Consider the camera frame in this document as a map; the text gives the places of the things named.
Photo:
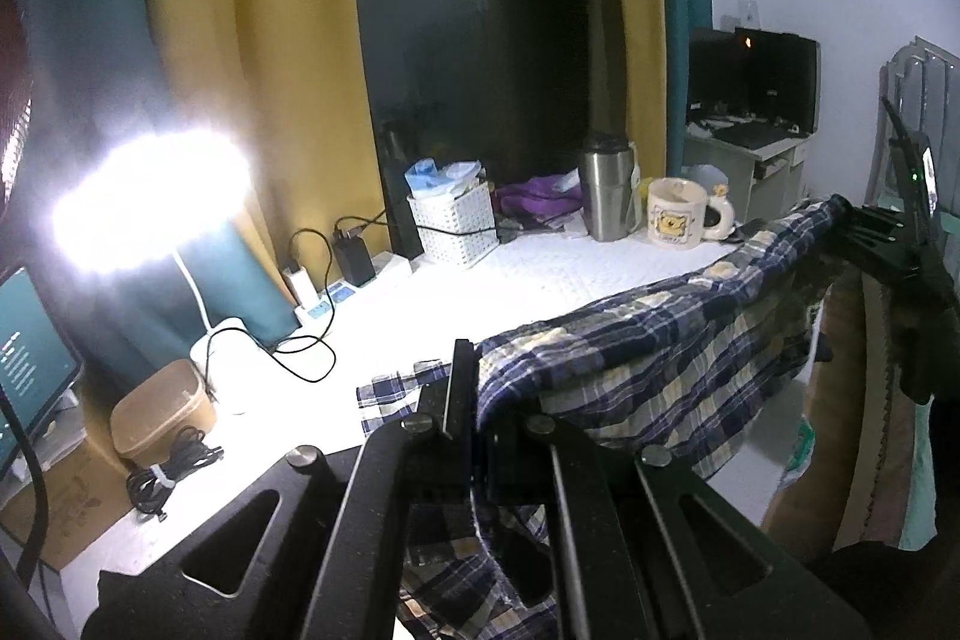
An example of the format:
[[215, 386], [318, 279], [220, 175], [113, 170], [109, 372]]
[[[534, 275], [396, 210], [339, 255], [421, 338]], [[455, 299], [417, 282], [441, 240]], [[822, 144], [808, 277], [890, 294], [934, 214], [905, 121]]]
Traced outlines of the blue yellow plaid pants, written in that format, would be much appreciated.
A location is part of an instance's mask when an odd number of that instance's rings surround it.
[[[836, 273], [823, 242], [850, 211], [839, 195], [807, 200], [700, 271], [485, 339], [477, 424], [537, 401], [602, 447], [664, 445], [713, 476], [807, 364]], [[471, 495], [415, 510], [400, 624], [416, 638], [556, 637], [555, 599], [523, 594], [508, 544], [547, 559], [544, 507]]]

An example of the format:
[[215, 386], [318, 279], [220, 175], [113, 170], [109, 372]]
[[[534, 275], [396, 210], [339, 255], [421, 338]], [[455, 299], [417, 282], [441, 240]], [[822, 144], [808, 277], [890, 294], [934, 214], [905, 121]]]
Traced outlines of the white power strip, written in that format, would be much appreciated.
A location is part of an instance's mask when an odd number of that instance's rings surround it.
[[331, 319], [331, 315], [343, 307], [355, 296], [363, 296], [366, 291], [374, 291], [381, 294], [382, 289], [405, 280], [413, 273], [412, 262], [405, 257], [395, 255], [392, 252], [377, 253], [373, 257], [373, 265], [376, 270], [376, 277], [363, 287], [355, 287], [348, 284], [345, 280], [335, 280], [329, 284], [314, 283], [317, 294], [320, 297], [320, 304], [314, 310], [302, 310], [298, 304], [295, 307], [295, 319], [301, 326], [322, 325]]

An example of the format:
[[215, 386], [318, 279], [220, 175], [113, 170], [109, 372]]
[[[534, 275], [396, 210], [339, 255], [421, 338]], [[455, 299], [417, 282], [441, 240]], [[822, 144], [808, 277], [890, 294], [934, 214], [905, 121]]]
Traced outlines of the black power adapter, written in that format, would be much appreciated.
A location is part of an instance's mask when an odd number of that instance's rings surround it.
[[363, 287], [376, 277], [370, 250], [363, 239], [353, 234], [337, 234], [332, 244], [334, 257], [343, 279], [355, 287]]

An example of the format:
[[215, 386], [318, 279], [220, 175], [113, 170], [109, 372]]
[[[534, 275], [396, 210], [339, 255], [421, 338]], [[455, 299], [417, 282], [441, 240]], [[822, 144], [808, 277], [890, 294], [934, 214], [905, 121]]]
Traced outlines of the white perforated plastic basket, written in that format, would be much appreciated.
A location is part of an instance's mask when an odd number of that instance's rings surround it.
[[469, 268], [500, 243], [487, 182], [459, 195], [409, 197], [407, 202], [423, 255], [432, 265]]

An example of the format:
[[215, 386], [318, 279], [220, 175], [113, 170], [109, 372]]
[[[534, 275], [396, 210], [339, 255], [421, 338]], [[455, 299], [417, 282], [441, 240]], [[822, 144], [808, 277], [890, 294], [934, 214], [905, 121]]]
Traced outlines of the white charger plug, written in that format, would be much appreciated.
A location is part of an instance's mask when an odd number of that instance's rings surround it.
[[309, 276], [308, 269], [299, 263], [293, 263], [283, 268], [281, 274], [283, 275], [286, 286], [290, 289], [291, 294], [295, 296], [295, 301], [302, 310], [309, 312], [309, 310], [314, 310], [314, 308], [320, 304], [319, 294], [317, 294], [316, 286], [314, 286], [313, 280], [311, 280], [311, 276]]

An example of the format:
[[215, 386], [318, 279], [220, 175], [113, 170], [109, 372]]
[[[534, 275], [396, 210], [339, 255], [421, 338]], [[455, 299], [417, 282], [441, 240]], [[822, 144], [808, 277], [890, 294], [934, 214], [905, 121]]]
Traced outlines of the black computer monitor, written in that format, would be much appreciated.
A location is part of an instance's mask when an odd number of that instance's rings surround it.
[[818, 128], [820, 44], [792, 32], [698, 28], [688, 47], [686, 121], [737, 117]]

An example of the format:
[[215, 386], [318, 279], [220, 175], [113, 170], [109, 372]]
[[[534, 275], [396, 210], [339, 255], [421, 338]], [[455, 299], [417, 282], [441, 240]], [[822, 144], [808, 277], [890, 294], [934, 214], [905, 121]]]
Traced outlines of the stainless steel tumbler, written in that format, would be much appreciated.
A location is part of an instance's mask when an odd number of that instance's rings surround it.
[[622, 135], [592, 131], [579, 156], [584, 224], [597, 242], [617, 242], [635, 227], [635, 152]]

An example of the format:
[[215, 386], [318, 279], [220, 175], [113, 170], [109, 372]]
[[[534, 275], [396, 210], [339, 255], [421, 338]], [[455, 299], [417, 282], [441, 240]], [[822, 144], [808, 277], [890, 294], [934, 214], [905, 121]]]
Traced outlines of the tan lidded food container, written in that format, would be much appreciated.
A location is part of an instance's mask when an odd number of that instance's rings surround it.
[[178, 359], [135, 386], [109, 415], [112, 445], [128, 463], [151, 466], [171, 453], [184, 427], [208, 434], [217, 413], [205, 383], [189, 359]]

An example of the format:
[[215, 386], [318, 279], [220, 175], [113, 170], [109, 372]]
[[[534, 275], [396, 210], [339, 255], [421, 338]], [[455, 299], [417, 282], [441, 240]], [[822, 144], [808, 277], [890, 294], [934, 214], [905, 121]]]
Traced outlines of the white desk lamp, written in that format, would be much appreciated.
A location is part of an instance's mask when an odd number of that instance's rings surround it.
[[241, 236], [252, 172], [210, 127], [155, 130], [111, 149], [49, 213], [75, 294], [78, 341], [121, 388], [187, 356], [224, 320], [275, 342], [293, 305]]

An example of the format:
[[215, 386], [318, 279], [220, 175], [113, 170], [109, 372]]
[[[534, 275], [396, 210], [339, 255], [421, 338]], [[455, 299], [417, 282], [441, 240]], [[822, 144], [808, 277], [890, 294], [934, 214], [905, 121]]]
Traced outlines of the brown cardboard box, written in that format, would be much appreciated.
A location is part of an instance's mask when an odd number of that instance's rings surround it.
[[123, 461], [89, 440], [44, 471], [49, 498], [44, 564], [64, 570], [132, 510], [127, 475]]

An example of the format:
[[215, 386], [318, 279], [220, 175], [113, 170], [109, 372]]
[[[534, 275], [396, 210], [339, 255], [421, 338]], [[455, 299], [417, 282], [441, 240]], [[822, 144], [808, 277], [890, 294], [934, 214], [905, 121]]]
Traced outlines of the yellow curtain right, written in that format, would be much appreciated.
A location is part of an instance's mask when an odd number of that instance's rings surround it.
[[644, 177], [667, 172], [667, 46], [664, 0], [620, 0], [625, 39], [625, 130]]

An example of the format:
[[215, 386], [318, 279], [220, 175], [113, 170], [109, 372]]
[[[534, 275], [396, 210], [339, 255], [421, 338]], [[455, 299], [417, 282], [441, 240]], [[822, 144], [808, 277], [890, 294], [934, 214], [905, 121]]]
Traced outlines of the yellow curtain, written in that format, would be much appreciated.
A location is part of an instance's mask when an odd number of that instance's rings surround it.
[[664, 0], [620, 0], [625, 39], [625, 130], [644, 177], [667, 172], [667, 46]]
[[185, 117], [244, 146], [252, 191], [235, 226], [272, 291], [288, 237], [382, 208], [356, 0], [148, 0]]

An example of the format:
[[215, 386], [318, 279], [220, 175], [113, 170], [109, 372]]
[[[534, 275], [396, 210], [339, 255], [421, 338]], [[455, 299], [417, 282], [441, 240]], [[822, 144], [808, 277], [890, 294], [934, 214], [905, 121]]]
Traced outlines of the teal curtain left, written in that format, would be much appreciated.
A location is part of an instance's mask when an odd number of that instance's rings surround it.
[[53, 205], [132, 136], [176, 122], [145, 0], [14, 0], [25, 25], [32, 117], [2, 229], [3, 262], [28, 265], [37, 289], [96, 370], [122, 390], [185, 356], [199, 310], [238, 317], [265, 342], [295, 328], [290, 304], [231, 226], [182, 259], [85, 276], [50, 232]]

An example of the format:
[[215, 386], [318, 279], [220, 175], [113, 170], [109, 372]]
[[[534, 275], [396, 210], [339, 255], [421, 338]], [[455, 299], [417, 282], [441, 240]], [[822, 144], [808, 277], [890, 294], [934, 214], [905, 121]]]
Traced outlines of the tablet with green screen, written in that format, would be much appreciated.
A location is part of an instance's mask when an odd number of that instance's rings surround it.
[[23, 431], [36, 437], [83, 361], [52, 315], [25, 265], [2, 275], [2, 390]]

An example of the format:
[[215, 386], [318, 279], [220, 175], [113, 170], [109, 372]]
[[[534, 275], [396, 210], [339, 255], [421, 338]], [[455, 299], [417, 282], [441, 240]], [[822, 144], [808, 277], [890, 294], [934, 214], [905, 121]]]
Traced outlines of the yellow curtain left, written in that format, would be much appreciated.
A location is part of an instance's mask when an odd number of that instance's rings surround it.
[[382, 208], [356, 0], [148, 0], [185, 117], [244, 146], [252, 191], [235, 226], [272, 291], [288, 237]]

